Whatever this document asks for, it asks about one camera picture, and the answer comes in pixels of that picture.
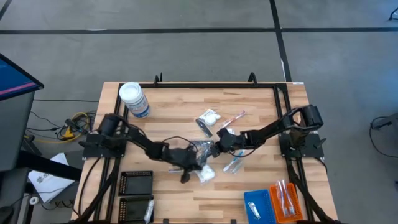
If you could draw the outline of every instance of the orange box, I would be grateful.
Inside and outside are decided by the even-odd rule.
[[[288,183],[286,185],[286,188],[287,188],[290,198],[292,199],[294,212],[295,212],[295,215],[291,215],[288,217],[284,216],[284,212],[282,211],[282,207],[280,206],[279,199],[278,199],[277,186],[275,186],[275,185],[271,186],[270,191],[269,191],[271,194],[272,206],[274,207],[274,212],[275,212],[275,217],[276,217],[277,223],[288,223],[288,222],[303,220],[304,217],[303,217],[303,213],[301,212],[301,206],[299,203],[299,199],[297,198],[296,189],[294,187],[294,184]],[[284,201],[286,202],[285,205],[289,204],[286,194],[284,194]]]

